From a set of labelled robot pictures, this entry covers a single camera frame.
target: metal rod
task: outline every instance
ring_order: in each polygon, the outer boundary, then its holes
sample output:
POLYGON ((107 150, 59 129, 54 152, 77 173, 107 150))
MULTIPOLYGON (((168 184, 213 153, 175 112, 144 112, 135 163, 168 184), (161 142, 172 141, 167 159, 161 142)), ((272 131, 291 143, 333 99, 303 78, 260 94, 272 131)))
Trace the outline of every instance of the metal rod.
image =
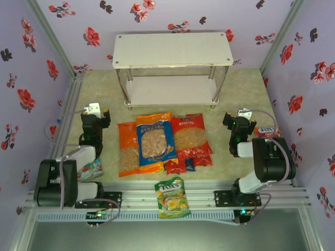
POLYGON ((209 79, 213 79, 214 78, 215 69, 216 69, 216 66, 211 66, 210 67, 210 74, 208 76, 209 79))
POLYGON ((126 69, 126 72, 127 72, 127 76, 128 76, 128 81, 131 82, 132 81, 132 76, 131 76, 130 69, 126 69))
POLYGON ((214 103, 216 103, 218 101, 218 99, 219 99, 219 94, 220 94, 222 85, 224 84, 225 78, 227 76, 228 69, 229 69, 229 66, 225 66, 225 68, 224 68, 224 70, 222 72, 222 81, 221 81, 221 84, 216 88, 216 92, 214 94, 214 98, 212 99, 212 101, 214 103))
POLYGON ((119 80, 119 84, 120 84, 120 87, 121 87, 121 90, 122 90, 122 94, 124 95, 124 98, 125 98, 126 105, 130 105, 130 98, 129 98, 127 89, 124 88, 124 86, 121 83, 120 69, 116 69, 116 74, 117 74, 117 78, 119 80))

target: wall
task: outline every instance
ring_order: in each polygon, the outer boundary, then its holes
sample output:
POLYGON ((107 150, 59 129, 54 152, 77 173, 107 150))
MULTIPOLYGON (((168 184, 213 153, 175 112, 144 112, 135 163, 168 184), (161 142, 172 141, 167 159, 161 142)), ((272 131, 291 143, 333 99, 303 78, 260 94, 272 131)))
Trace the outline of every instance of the wall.
POLYGON ((70 77, 23 0, 2 0, 0 30, 0 249, 8 250, 70 77))
MULTIPOLYGON (((37 2, 76 71, 112 69, 114 41, 120 33, 201 31, 227 32, 233 67, 260 68, 292 4, 292 0, 37 2)), ((187 45, 176 49, 187 50, 187 45)))
POLYGON ((329 247, 335 246, 334 8, 332 0, 307 1, 264 74, 297 180, 307 187, 329 247))

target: lower shelf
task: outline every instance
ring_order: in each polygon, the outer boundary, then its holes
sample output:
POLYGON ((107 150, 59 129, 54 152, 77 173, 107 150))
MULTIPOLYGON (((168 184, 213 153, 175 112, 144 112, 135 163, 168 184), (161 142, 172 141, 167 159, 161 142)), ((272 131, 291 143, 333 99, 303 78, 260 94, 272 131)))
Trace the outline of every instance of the lower shelf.
POLYGON ((126 86, 131 101, 129 107, 218 104, 212 101, 215 79, 207 75, 133 77, 126 86))

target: red snack bag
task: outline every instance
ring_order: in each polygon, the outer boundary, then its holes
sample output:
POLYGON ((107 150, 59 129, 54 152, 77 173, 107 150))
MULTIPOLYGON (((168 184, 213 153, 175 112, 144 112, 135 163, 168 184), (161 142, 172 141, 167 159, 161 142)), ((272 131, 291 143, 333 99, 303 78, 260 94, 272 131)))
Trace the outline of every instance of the red snack bag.
POLYGON ((186 172, 185 161, 168 161, 166 163, 166 174, 181 174, 186 172))
POLYGON ((171 118, 174 143, 178 159, 212 154, 205 132, 203 115, 187 114, 184 118, 171 118))
POLYGON ((193 162, 195 166, 213 166, 210 156, 194 157, 193 162))

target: blue snack bag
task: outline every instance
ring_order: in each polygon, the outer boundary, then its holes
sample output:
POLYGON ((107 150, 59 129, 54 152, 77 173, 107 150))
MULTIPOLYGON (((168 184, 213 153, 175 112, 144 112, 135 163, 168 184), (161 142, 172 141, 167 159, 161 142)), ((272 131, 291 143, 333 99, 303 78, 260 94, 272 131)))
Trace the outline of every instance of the blue snack bag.
POLYGON ((140 148, 140 169, 157 163, 178 163, 175 150, 171 112, 136 117, 136 130, 140 148))

